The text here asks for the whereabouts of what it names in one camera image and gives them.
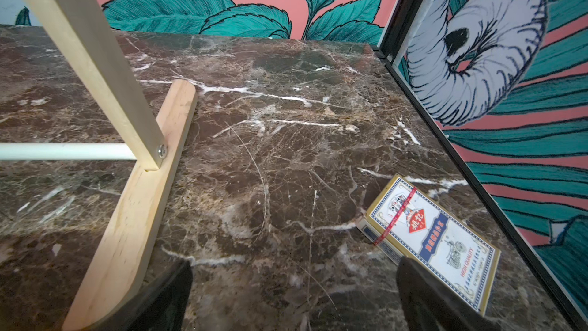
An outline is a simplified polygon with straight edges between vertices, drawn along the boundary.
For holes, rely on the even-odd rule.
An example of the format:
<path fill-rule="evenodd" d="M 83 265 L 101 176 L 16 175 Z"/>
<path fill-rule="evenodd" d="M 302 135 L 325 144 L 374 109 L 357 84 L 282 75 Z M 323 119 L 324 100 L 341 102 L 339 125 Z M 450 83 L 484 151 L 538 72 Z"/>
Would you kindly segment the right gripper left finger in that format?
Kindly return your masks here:
<path fill-rule="evenodd" d="M 180 330 L 193 282 L 187 260 L 168 270 L 98 325 L 99 330 Z"/>

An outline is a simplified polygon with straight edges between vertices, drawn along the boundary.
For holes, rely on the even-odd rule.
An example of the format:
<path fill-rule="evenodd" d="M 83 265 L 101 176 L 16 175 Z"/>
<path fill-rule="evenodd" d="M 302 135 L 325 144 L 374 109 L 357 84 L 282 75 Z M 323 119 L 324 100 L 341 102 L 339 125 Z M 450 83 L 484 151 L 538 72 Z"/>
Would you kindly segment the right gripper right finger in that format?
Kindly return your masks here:
<path fill-rule="evenodd" d="M 403 257 L 396 280 L 410 330 L 500 330 L 419 262 Z"/>

